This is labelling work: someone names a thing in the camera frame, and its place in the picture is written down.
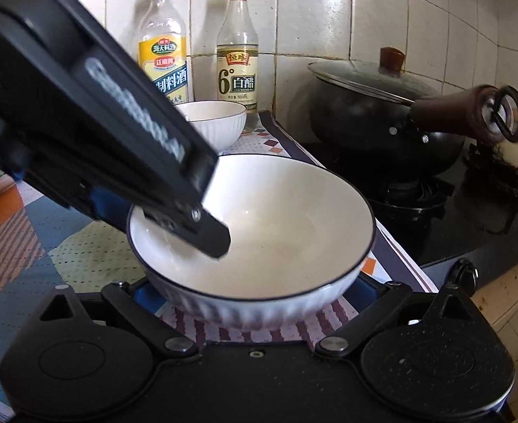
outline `white ceramic bowl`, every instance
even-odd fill
[[[353,283],[376,230],[364,197],[327,170],[266,154],[219,158],[203,206],[230,228],[212,259],[134,207],[130,245],[150,282],[197,318],[276,329],[333,302]]]
[[[239,138],[247,116],[243,105],[231,101],[193,101],[175,108],[218,154]]]

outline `black wok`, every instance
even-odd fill
[[[360,168],[394,179],[447,170],[461,153],[465,137],[486,144],[504,138],[518,141],[515,89],[479,86],[434,97],[431,87],[399,73],[398,62],[401,66],[400,51],[383,48],[380,65],[310,64],[319,79],[310,97],[315,135],[357,158]]]

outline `metal ring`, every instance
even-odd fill
[[[496,123],[496,125],[500,129],[500,132],[502,133],[502,135],[504,135],[506,140],[512,143],[516,143],[518,142],[518,116],[516,120],[517,129],[515,132],[512,132],[500,116],[500,113],[498,112],[498,109],[500,109],[500,106],[502,104],[502,100],[506,98],[506,96],[511,97],[513,101],[516,103],[518,114],[518,91],[511,86],[503,86],[498,90],[498,92],[494,96],[494,104],[492,105],[492,113],[490,114],[490,117],[494,120],[494,122]]]

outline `checkered tablecloth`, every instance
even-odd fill
[[[264,127],[242,136],[226,153],[269,153],[316,163],[270,114],[262,114],[261,123]],[[402,280],[416,290],[436,291],[388,232],[378,226],[377,241],[363,270],[379,281]],[[113,280],[136,281],[143,276],[122,232],[65,210],[25,183],[18,183],[0,199],[0,359],[38,301],[55,285],[66,283],[77,292],[93,292]],[[195,320],[164,299],[153,299],[152,303],[151,309],[161,319],[199,343],[206,339],[304,339],[315,343],[356,314],[351,304],[340,298],[294,326],[240,332]],[[11,414],[0,387],[0,421]]]

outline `plastic bottle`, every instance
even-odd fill
[[[171,0],[151,0],[138,29],[138,63],[173,105],[188,101],[186,27]]]
[[[230,0],[218,35],[218,100],[245,105],[244,132],[257,128],[257,63],[259,37],[249,16],[247,0]]]

